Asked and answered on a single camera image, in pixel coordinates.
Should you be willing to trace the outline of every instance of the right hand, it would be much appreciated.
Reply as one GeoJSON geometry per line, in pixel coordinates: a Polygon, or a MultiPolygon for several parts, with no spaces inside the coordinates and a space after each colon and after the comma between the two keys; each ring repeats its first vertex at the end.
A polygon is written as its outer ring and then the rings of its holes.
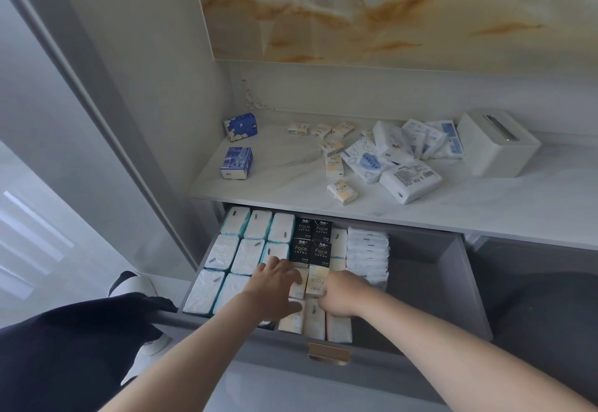
{"type": "Polygon", "coordinates": [[[356,316],[363,293],[371,288],[367,280],[348,270],[331,270],[324,282],[325,295],[319,300],[319,305],[334,316],[356,316]]]}

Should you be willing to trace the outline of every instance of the left hand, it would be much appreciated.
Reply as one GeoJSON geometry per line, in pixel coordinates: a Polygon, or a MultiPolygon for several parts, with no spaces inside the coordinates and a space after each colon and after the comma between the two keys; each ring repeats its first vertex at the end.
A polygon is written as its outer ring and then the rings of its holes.
{"type": "Polygon", "coordinates": [[[288,259],[271,256],[267,263],[258,264],[242,294],[255,300],[261,320],[280,320],[303,308],[288,298],[291,285],[301,281],[301,274],[288,259]]]}

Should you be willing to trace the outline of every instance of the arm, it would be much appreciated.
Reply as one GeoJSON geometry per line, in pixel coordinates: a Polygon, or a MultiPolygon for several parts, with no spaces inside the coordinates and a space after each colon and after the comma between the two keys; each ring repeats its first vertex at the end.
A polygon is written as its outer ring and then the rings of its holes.
{"type": "Polygon", "coordinates": [[[405,354],[455,412],[596,412],[555,379],[466,331],[385,294],[351,272],[330,272],[320,306],[359,316],[405,354]]]}
{"type": "Polygon", "coordinates": [[[286,259],[270,257],[247,286],[205,325],[168,351],[101,412],[201,411],[222,374],[263,320],[280,320],[301,310],[289,302],[301,274],[286,259]]]}

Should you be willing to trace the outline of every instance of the gold drawer handle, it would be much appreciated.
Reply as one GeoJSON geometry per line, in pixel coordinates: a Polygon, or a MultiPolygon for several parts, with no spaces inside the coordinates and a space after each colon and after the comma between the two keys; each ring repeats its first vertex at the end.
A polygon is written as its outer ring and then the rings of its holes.
{"type": "Polygon", "coordinates": [[[307,356],[316,362],[345,366],[351,362],[350,349],[338,348],[327,344],[309,343],[307,356]]]}

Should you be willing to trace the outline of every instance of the hand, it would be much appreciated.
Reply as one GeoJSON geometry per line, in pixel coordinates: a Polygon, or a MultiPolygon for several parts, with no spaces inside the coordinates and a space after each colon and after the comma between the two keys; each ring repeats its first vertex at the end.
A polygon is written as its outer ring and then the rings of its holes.
{"type": "Polygon", "coordinates": [[[242,294],[255,300],[261,320],[280,320],[303,308],[299,302],[289,301],[291,285],[301,281],[290,261],[271,256],[267,263],[258,264],[242,294]]]}
{"type": "Polygon", "coordinates": [[[357,316],[358,304],[363,293],[371,289],[367,280],[348,270],[331,270],[324,282],[325,295],[319,300],[319,305],[334,316],[357,316]]]}

